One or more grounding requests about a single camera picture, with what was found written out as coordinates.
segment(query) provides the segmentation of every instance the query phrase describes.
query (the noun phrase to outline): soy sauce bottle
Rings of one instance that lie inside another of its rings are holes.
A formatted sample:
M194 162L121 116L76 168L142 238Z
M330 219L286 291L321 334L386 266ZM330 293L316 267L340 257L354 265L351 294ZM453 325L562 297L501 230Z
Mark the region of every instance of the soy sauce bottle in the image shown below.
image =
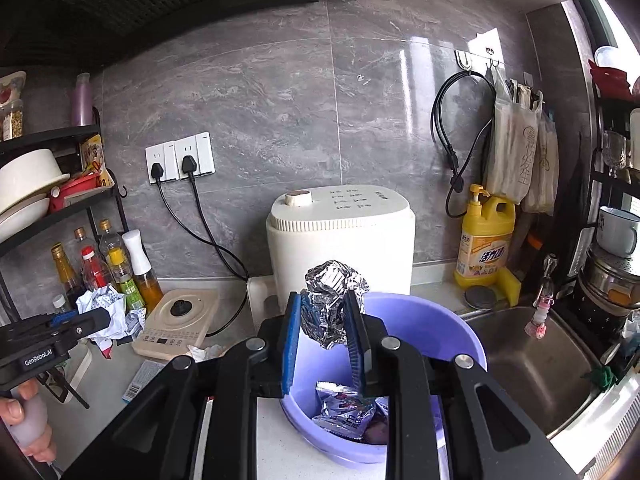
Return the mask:
M53 261L56 264L60 283L62 283L69 305L72 308L77 308L76 300L86 292L86 287L69 263L62 244L57 243L51 248L51 256L53 256Z

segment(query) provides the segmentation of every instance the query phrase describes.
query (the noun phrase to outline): green cloth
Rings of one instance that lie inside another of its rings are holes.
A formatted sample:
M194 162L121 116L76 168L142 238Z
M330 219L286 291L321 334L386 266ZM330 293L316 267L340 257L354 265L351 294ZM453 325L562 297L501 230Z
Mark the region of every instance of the green cloth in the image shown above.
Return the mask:
M608 366L594 368L591 372L584 374L581 377L583 379L590 380L593 384L599 387L602 392L606 392L616 380L611 368Z

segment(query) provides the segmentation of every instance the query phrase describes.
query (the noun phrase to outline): black cable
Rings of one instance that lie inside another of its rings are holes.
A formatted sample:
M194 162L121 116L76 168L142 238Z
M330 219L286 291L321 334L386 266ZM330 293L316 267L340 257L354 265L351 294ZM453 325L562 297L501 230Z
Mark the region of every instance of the black cable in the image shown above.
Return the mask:
M195 196L195 199L196 199L196 206L197 206L197 209L198 209L198 214L200 215L200 220L202 220L202 223L204 224L205 230L207 231L207 235L209 236L210 241L209 240L205 240L204 238L201 238L196 233L191 231L177 217L177 215L175 214L174 210L171 209L171 206L169 206L169 203L167 202L166 197L164 196L164 192L162 191L162 184L160 183L160 178L162 177L163 174L164 174L164 170L162 169L162 166L160 166L160 164L158 164L158 163L153 164L153 166L151 168L151 177L153 177L156 180L156 184L158 184L158 192L160 193L160 198L162 198L162 202L164 203L164 206L167 208L169 213L171 213L171 216L174 218L174 220L176 222L178 222L178 225L180 227L182 227L185 231L187 231L191 236L196 238L196 240L199 240L199 241L203 242L204 244L212 246L216 250L216 253L218 254L218 256L219 256L220 260L222 261L222 263L225 264L225 267L236 278L239 278L240 280L243 280L244 282L247 282L249 280L249 271L246 270L246 267L244 266L244 263L242 263L240 258L238 258L230 250L228 250L227 248L219 245L216 242L216 239L214 238L213 233L211 232L211 229L209 228L209 225L207 224L207 220L206 220L206 218L204 218L204 213L202 211L202 206L200 204L200 195L198 193L198 188L195 185L195 179L193 177L193 170L189 172L189 180L191 182L191 186L193 187L193 193L194 193L194 196ZM240 267L242 267L242 271L244 272L244 276L242 274L238 274L238 272L236 272L234 270L234 268L231 267L231 265L229 265L228 261L226 260L226 258L222 254L223 252L226 253L226 254L229 254L229 256L231 256L238 263L238 265L240 265ZM246 300L247 299L248 299L248 295L247 295L247 293L245 293L244 294L244 299L242 300L242 303L240 304L240 307L238 308L238 310L236 310L235 314L233 314L233 316L231 316L231 318L223 326L221 326L220 328L214 330L213 332L208 332L205 335L205 337L213 337L215 335L218 335L223 330L225 330L229 325L231 325L236 320L236 318L240 315L240 313L242 312L242 309L246 305Z
M194 197L196 199L196 207L198 208L198 215L200 215L200 220L202 220L202 224L204 225L204 229L207 232L207 235L209 235L209 239L211 240L211 242L213 244L213 248L216 250L216 253L220 257L220 260L222 260L222 263L225 264L225 267L229 270L229 272L231 272L236 278L240 278L241 280L247 281L249 279L249 273L247 272L246 267L242 264L242 262L240 262L240 258L235 256L230 251L228 251L233 256L233 258L237 262L239 262L240 265L242 266L242 270L244 270L244 276L241 276L240 274L238 274L233 269L233 267L231 267L229 265L229 263L227 262L226 258L220 252L220 247L221 246L219 246L218 243L216 242L216 239L213 237L213 233L211 232L211 229L209 228L209 224L207 223L207 219L204 218L204 212L202 211L202 205L200 204L200 194L198 193L198 188L196 187L196 181L195 181L195 178L193 177L193 173L190 173L189 181L191 182L191 188L193 189L193 195L194 195Z
M182 223L182 221L176 216L175 212L173 209L171 209L171 206L169 206L169 203L166 200L166 197L164 196L164 191L162 191L162 184L160 183L160 178L157 177L156 178L156 184L158 184L158 191L160 193L160 198L162 199L162 202L164 203L164 206L167 208L167 210L169 211L169 213L171 213L171 216L174 218L174 220L176 222L178 222L178 225L180 227L182 227L185 231L187 231L191 236L193 236L194 238L196 238L196 240L201 241L203 244L207 244L210 245L212 247L217 246L218 249L220 251L222 251L223 253L228 254L229 256L231 256L237 263L238 265L242 268L242 271L244 272L244 276L241 274L238 274L235 270L231 270L232 274L238 278L239 280L243 280L244 282L248 279L249 276L249 271L246 270L246 267L244 266L244 263L242 263L242 261L240 260L240 258L238 258L235 254L233 254L229 249L227 249L224 246L221 245L217 245L214 244L212 242L210 242L209 240L202 238L200 236L198 236L196 233L194 233L193 231L191 231L185 224Z
M229 321L227 321L223 326L221 326L219 329L214 330L213 332L209 332L205 335L205 337L213 337L215 335L218 335L220 332L222 332L226 327L228 327L230 324L232 324L235 320L236 317L238 317L240 315L240 313L242 312L242 309L244 308L244 306L246 305L246 300L248 299L247 294L244 294L244 300L242 300L242 303L240 304L240 308L238 308L238 310L236 310L236 313L233 314L233 316L231 316L231 319L229 319Z
M433 131L435 130L438 136L438 139L440 140L440 143L442 144L442 147L444 148L447 154L447 162L452 172L449 192L447 193L447 198L445 200L445 212L447 213L447 216L449 216L450 218L461 218L465 215L465 213L452 215L451 212L449 211L449 200L451 199L451 194L453 193L453 191L456 191L458 193L462 192L464 188L464 180L462 179L462 174L466 170L466 167L468 166L469 161L471 160L473 150L475 149L479 138L481 137L482 133L493 123L493 120L494 120L494 110L492 106L491 118L489 119L487 124L485 124L485 126L476 135L476 138L474 139L474 142L471 146L471 149L469 150L469 154L467 155L464 164L462 165L462 168L458 170L459 168L458 156L456 155L456 152L453 149L453 145L449 140L449 136L447 135L444 129L444 122L442 121L442 101L447 91L449 90L449 88L451 88L457 81L461 80L462 78L470 77L470 76L479 77L480 79L484 80L489 85L489 88L492 91L492 95L495 101L496 92L495 92L494 85L484 75L482 75L479 72L473 72L471 70L463 70L462 72L455 73L443 83L443 85L440 87L440 89L436 94L436 97L433 101L433 107L431 108L431 119L430 119L431 135L433 136ZM485 156L487 146L488 146L487 139L485 139L484 145L482 147L482 158L484 158ZM481 165L482 165L482 170L484 171L484 165L485 165L484 160L481 162Z
M213 233L211 232L211 229L209 228L209 224L207 223L207 219L204 218L204 212L202 211L202 205L200 204L200 194L198 193L198 188L196 187L196 180L193 177L193 172L189 173L189 182L191 182L191 187L193 188L193 195L196 199L196 207L198 208L198 214L200 215L200 220L202 220L202 224L204 225L204 229L207 232L207 235L209 235L210 240L212 241L212 243L214 244L213 247L216 250L216 252L218 253L218 256L220 257L220 259L222 260L222 262L225 264L226 268L229 269L231 272L234 272L234 270L231 268L231 266L226 262L225 258L222 256L222 254L220 253L220 249L219 249L219 245L216 243L216 239L213 237ZM244 265L242 265L242 268L244 269L244 272L246 273L246 277L244 278L245 281L247 281L249 279L249 273L246 272L246 268L244 267ZM240 307L238 308L238 310L236 310L236 313L233 314L233 316L231 316L231 319L229 319L229 321L227 321L223 326L221 326L219 329L214 330L213 332L209 332L207 333L206 337L212 337L215 336L217 334L219 334L220 332L222 332L226 327L228 327L230 324L232 324L234 322L234 320L236 319L236 317L238 317L240 315L240 312L242 312L242 309L244 308L245 304L246 304L246 300L247 300L247 294L244 294L244 299L242 300L242 303L240 304Z
M471 149L469 150L469 154L466 156L465 163L462 165L462 169L458 173L458 177L462 176L462 174L466 170L466 167L469 164L469 161L471 160L471 155L474 152L474 148L476 147L476 143L478 142L478 139L480 138L482 133L487 129L487 127L491 125L492 122L494 122L494 118L493 117L491 119L489 119L487 124L485 124L482 127L482 130L480 130L478 132L478 134L476 135L476 138L474 139L474 143L471 145ZM452 215L451 212L449 211L449 200L451 200L451 193L453 192L453 188L454 188L454 185L451 184L451 186L449 186L449 192L447 193L447 199L445 200L445 203L444 203L444 211L447 213L447 216L449 218L462 218L466 214L466 211L462 212L460 214L457 214L457 215Z

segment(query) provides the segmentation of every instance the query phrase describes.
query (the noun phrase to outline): white rice cooker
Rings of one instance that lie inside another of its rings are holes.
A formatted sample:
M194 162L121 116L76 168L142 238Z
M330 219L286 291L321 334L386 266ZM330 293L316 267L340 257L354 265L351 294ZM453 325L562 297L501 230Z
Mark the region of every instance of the white rice cooker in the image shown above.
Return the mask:
M327 260L357 270L376 292L408 294L414 262L415 214L400 194L356 184L284 194L267 218L271 265L284 310L306 272Z

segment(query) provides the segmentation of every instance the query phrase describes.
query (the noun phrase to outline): red bottle cap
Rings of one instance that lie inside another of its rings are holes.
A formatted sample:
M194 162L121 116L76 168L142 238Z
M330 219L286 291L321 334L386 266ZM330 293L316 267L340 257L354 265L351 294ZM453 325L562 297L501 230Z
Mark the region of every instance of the red bottle cap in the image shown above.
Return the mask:
M83 247L82 248L82 259L83 260L88 260L89 258L92 258L93 256L95 256L94 253L94 249L87 245L87 247Z

